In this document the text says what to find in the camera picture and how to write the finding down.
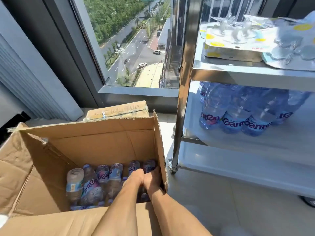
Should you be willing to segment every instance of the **cart wheel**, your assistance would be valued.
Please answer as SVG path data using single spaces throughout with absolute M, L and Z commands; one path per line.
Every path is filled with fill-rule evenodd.
M 305 197 L 305 196 L 299 196 L 299 198 L 304 201 L 305 204 L 315 208 L 315 199 L 314 198 L 309 198 L 309 197 Z

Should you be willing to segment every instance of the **road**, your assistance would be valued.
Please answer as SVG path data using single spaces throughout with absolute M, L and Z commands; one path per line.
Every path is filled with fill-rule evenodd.
M 146 45 L 147 43 L 147 32 L 145 29 L 142 29 L 126 47 L 122 57 L 118 58 L 118 60 L 108 70 L 109 79 L 106 80 L 107 85 L 119 85 L 117 83 L 117 77 L 126 76 L 123 63 L 124 60 L 127 60 L 125 67 L 128 68 L 129 73 L 132 74 L 137 71 L 139 63 L 146 62 L 148 64 L 152 64 L 165 59 L 163 53 L 160 55 L 153 54 L 153 51 Z
M 158 2 L 153 1 L 150 3 L 150 8 L 153 8 L 154 5 Z M 102 54 L 107 54 L 108 48 L 113 51 L 112 43 L 115 43 L 115 41 L 118 41 L 120 44 L 123 39 L 132 31 L 132 27 L 136 27 L 136 19 L 139 18 L 139 23 L 144 20 L 144 12 L 149 9 L 149 6 L 144 8 L 142 12 L 140 12 L 132 21 L 130 21 L 125 27 L 123 27 L 116 35 L 114 35 L 105 45 L 101 48 Z

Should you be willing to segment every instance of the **folded cardboard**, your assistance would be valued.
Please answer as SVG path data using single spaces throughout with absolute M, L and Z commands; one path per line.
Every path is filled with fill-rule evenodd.
M 120 162 L 127 175 L 129 161 L 155 159 L 167 191 L 162 137 L 153 115 L 30 128 L 20 124 L 0 149 L 0 213 L 10 217 L 0 235 L 90 236 L 107 208 L 68 212 L 65 197 L 67 172 L 85 163 Z M 160 235 L 151 203 L 137 204 L 137 220 L 139 235 Z
M 88 111 L 83 121 L 93 119 L 148 117 L 149 111 L 145 101 L 126 103 L 106 108 L 98 108 Z

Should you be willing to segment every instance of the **hand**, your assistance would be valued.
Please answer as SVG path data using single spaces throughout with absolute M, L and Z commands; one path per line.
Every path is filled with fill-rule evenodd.
M 128 180 L 135 181 L 139 185 L 143 184 L 144 172 L 143 169 L 134 170 L 128 177 Z
M 157 167 L 155 170 L 144 175 L 143 185 L 147 191 L 149 189 L 157 189 L 161 183 L 161 168 Z

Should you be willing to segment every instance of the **car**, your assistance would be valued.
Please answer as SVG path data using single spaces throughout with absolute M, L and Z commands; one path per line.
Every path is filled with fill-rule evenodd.
M 147 65 L 148 65 L 147 63 L 140 63 L 140 64 L 138 64 L 138 67 L 143 68 L 143 67 L 146 67 Z

